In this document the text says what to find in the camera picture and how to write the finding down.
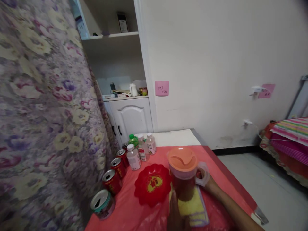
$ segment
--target purple flower pattern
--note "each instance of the purple flower pattern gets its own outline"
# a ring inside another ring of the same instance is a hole
[[[119,145],[69,1],[0,0],[0,15],[0,227],[82,231]]]

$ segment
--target cabinet door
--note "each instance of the cabinet door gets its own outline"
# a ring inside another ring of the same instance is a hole
[[[107,114],[108,114],[108,117],[109,117],[109,120],[110,120],[111,128],[112,128],[114,135],[115,135],[116,139],[118,140],[119,146],[121,148],[122,147],[122,140],[120,138],[120,133],[118,132],[118,129],[116,127],[115,118],[112,114],[110,104],[109,104],[109,102],[104,102],[104,105],[105,105],[105,109],[107,111]]]
[[[125,99],[109,103],[122,143],[129,140],[129,134],[153,132],[148,98]]]

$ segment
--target orange lid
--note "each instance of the orange lid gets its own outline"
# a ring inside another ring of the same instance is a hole
[[[190,172],[198,165],[196,154],[188,147],[173,148],[168,154],[169,164],[178,171]]]

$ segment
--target cabinet handle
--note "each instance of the cabinet handle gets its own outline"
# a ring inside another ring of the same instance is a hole
[[[118,129],[119,129],[120,135],[122,135],[121,130],[120,130],[120,125],[118,126]]]
[[[114,126],[111,126],[113,134],[116,135],[115,130],[114,130]]]

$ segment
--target wall stain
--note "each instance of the wall stain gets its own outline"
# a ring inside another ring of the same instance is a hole
[[[219,138],[219,142],[221,147],[229,148],[232,147],[233,138],[232,136],[223,136]]]

